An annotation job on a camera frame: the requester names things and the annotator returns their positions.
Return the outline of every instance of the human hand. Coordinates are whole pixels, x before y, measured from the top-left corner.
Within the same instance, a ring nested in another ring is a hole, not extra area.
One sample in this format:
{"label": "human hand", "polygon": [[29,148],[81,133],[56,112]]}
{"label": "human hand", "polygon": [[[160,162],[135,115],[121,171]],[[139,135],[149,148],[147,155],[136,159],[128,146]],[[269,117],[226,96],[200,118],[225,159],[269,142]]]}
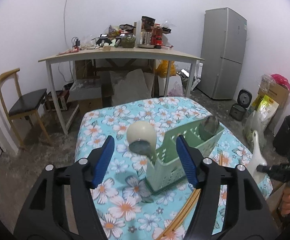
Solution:
{"label": "human hand", "polygon": [[281,205],[281,215],[285,216],[290,213],[290,188],[286,187],[283,190],[283,198],[282,198],[282,205]]}

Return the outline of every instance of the refrigerator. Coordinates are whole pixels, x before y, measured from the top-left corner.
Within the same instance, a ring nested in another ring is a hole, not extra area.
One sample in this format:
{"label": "refrigerator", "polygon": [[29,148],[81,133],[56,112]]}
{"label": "refrigerator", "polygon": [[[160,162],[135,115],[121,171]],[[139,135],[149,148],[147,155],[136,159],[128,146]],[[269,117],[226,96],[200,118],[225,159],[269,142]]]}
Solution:
{"label": "refrigerator", "polygon": [[213,99],[232,99],[246,46],[247,20],[230,8],[207,10],[198,89]]}

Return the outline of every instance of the green basket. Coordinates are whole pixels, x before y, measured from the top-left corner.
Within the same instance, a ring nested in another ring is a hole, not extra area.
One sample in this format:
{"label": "green basket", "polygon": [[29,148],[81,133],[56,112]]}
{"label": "green basket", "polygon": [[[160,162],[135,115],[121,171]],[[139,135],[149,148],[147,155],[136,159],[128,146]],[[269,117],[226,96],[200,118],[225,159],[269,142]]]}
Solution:
{"label": "green basket", "polygon": [[157,158],[147,161],[145,182],[152,194],[158,194],[185,178],[185,172],[176,150],[176,138],[182,134],[190,147],[200,150],[208,157],[224,128],[220,125],[217,134],[203,141],[198,134],[198,127],[204,119],[190,122],[166,132],[162,145],[156,149]]}

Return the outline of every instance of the chair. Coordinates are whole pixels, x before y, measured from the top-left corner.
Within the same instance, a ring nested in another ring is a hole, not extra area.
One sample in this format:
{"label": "chair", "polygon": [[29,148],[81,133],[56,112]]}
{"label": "chair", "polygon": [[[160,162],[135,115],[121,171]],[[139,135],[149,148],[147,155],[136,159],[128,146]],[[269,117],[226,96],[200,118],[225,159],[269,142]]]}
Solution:
{"label": "chair", "polygon": [[[47,141],[49,142],[50,145],[53,145],[52,141],[51,141],[50,137],[48,136],[48,133],[44,127],[44,124],[42,123],[40,115],[37,111],[40,104],[43,102],[43,100],[45,98],[47,98],[46,89],[40,89],[40,90],[36,90],[36,91],[30,92],[30,93],[27,93],[25,95],[22,95],[20,85],[18,83],[18,75],[17,75],[18,71],[20,71],[20,68],[13,69],[11,71],[5,72],[5,73],[0,75],[0,99],[1,99],[1,103],[3,106],[4,112],[6,114],[6,117],[11,125],[11,128],[12,128],[13,132],[15,133],[17,139],[19,140],[21,148],[25,148],[23,140],[21,139],[18,131],[16,130],[12,120],[24,117],[26,120],[29,121],[31,127],[33,127],[32,121],[31,121],[29,116],[31,114],[35,114],[37,121],[38,121],[40,127],[42,128],[44,135],[47,138]],[[2,91],[1,91],[1,83],[12,75],[14,75],[16,91],[18,93],[19,99],[12,106],[10,111],[7,111],[5,102],[3,100]],[[52,108],[51,108],[49,100],[47,100],[47,106],[48,106],[48,109],[50,110],[50,112],[52,113]]]}

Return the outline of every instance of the silver screw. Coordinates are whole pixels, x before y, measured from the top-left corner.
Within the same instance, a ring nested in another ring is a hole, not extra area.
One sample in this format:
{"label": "silver screw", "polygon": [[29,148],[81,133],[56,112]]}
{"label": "silver screw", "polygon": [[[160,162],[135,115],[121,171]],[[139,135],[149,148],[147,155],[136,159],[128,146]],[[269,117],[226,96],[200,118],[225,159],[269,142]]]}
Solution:
{"label": "silver screw", "polygon": [[45,170],[46,170],[46,171],[51,171],[52,169],[54,169],[53,164],[49,164],[49,165],[47,165],[47,166],[45,167]]}
{"label": "silver screw", "polygon": [[246,167],[242,164],[237,165],[237,169],[240,171],[244,171],[246,169]]}
{"label": "silver screw", "polygon": [[210,159],[210,158],[204,158],[203,159],[203,162],[205,163],[205,164],[211,164],[213,161]]}
{"label": "silver screw", "polygon": [[81,158],[81,159],[78,161],[78,163],[79,163],[80,165],[85,165],[86,163],[88,163],[88,160],[87,160],[86,158]]}

